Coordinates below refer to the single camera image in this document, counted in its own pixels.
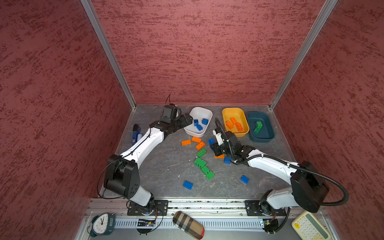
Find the orange lego stack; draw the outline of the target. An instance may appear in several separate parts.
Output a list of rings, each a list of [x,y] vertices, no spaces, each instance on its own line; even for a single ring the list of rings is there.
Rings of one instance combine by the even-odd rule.
[[[243,126],[241,123],[236,123],[236,128],[238,132],[242,132],[244,130]]]

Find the green lego small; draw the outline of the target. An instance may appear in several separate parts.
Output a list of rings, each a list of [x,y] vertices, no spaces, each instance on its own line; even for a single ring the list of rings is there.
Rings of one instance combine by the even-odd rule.
[[[256,127],[262,128],[263,127],[263,123],[260,122],[260,121],[257,121],[256,122]]]

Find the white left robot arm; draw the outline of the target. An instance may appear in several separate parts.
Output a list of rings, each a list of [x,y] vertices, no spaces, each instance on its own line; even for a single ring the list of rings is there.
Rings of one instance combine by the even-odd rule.
[[[121,155],[112,155],[105,169],[103,186],[131,202],[145,208],[154,207],[153,194],[141,186],[139,168],[150,152],[164,139],[193,123],[189,114],[182,114],[170,122],[155,121],[133,147]]]

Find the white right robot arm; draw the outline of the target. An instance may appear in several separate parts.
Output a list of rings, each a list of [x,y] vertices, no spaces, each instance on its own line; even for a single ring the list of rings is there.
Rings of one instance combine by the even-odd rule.
[[[289,184],[281,190],[268,190],[259,200],[260,211],[269,216],[279,209],[300,207],[316,213],[329,192],[325,177],[309,163],[298,164],[267,155],[254,147],[242,145],[235,134],[213,130],[216,142],[210,147],[216,155],[225,154],[235,165],[245,165],[267,172]]]

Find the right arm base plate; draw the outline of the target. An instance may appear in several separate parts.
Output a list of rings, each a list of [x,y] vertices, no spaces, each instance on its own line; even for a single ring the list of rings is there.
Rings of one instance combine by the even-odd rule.
[[[285,217],[287,215],[284,208],[275,210],[267,202],[260,203],[259,200],[245,200],[245,210],[249,217]]]

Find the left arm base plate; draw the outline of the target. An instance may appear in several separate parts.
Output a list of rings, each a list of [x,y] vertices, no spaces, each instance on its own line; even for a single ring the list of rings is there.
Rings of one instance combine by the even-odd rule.
[[[166,216],[168,212],[169,201],[168,200],[153,200],[149,202],[148,206],[141,206],[134,202],[130,202],[128,205],[128,216],[155,216],[156,213],[160,216]]]

